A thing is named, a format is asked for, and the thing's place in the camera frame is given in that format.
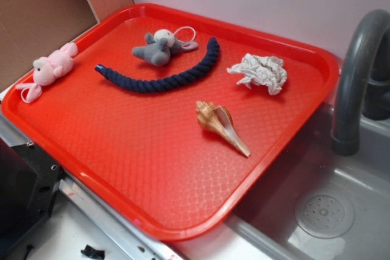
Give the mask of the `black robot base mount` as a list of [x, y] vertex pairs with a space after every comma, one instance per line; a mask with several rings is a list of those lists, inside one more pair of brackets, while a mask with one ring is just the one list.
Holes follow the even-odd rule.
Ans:
[[40, 146], [1, 141], [1, 251], [47, 221], [61, 167]]

